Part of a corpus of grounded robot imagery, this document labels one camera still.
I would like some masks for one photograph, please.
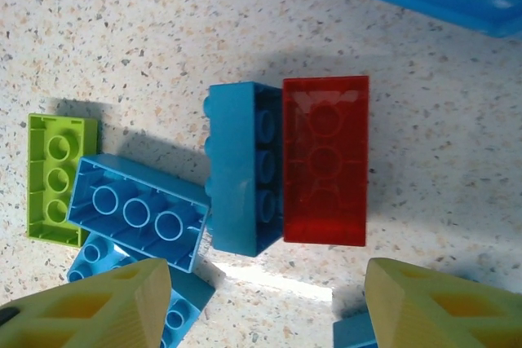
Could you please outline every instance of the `lime green brick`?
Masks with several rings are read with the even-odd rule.
[[[67,222],[80,158],[97,153],[98,121],[29,114],[27,236],[79,248],[88,231]]]

